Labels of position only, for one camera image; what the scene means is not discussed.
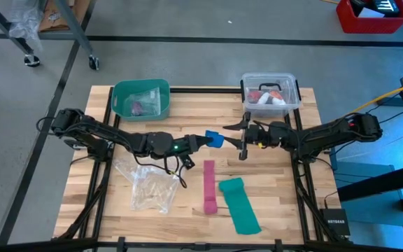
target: gray floor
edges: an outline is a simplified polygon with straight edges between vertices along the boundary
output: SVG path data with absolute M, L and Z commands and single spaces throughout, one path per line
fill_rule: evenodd
M 341 31 L 335 5 L 322 1 L 98 1 L 87 34 L 132 36 L 212 36 L 263 39 L 403 41 L 403 27 L 393 35 L 350 35 Z M 8 13 L 10 6 L 0 1 Z M 22 53 L 0 40 L 0 222 L 24 169 L 43 116 L 71 49 L 70 41 L 42 41 L 43 65 L 23 66 Z M 101 69 L 90 70 L 79 50 L 59 107 L 85 108 L 91 85 L 115 85 L 140 78 L 164 78 L 172 85 L 238 85 L 254 71 L 290 72 L 302 87 L 313 87 L 324 122 L 398 88 L 403 77 L 403 48 L 345 48 L 211 43 L 92 42 Z M 398 108 L 374 113 L 388 118 Z M 349 162 L 403 167 L 403 116 L 384 125 L 376 143 L 356 144 L 338 156 Z M 382 148 L 376 155 L 361 155 Z M 51 237 L 69 170 L 72 151 L 50 137 L 38 162 L 10 242 Z M 386 233 L 396 227 L 353 223 L 359 244 L 403 247 Z

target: green fabric strip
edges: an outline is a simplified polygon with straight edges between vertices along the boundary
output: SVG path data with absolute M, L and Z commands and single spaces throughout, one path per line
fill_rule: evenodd
M 243 188 L 242 178 L 221 181 L 219 189 L 225 197 L 236 232 L 240 235 L 253 235 L 261 232 L 256 215 Z

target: red toolbox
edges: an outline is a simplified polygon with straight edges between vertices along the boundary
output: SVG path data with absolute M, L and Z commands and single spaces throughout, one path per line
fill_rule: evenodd
M 341 0 L 337 14 L 345 33 L 391 34 L 403 25 L 403 0 L 395 0 L 400 10 L 399 17 L 356 17 L 349 0 Z

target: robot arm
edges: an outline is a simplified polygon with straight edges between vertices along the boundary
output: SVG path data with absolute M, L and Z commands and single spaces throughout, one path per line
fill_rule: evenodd
M 261 148 L 277 147 L 294 151 L 295 159 L 312 162 L 321 151 L 350 141 L 370 142 L 382 137 L 377 117 L 369 114 L 352 113 L 332 122 L 304 130 L 294 130 L 284 122 L 253 121 L 249 125 L 250 113 L 245 112 L 239 124 L 225 126 L 227 130 L 243 130 L 242 139 L 225 140 L 235 145 L 241 153 L 240 160 L 247 158 L 247 144 Z
M 98 161 L 108 159 L 109 142 L 112 142 L 124 146 L 140 158 L 150 156 L 158 160 L 178 157 L 187 169 L 195 165 L 189 155 L 212 142 L 210 137 L 193 134 L 174 139 L 166 132 L 129 133 L 98 122 L 81 110 L 70 108 L 59 111 L 51 130 L 57 137 L 74 138 L 75 141 L 68 141 L 67 144 L 71 147 L 74 144 L 87 147 L 89 157 Z

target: pink fabric strip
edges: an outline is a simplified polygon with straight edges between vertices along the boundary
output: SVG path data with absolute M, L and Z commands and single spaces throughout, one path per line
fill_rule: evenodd
M 217 202 L 215 200 L 215 172 L 214 160 L 205 160 L 203 163 L 204 180 L 204 213 L 217 213 Z

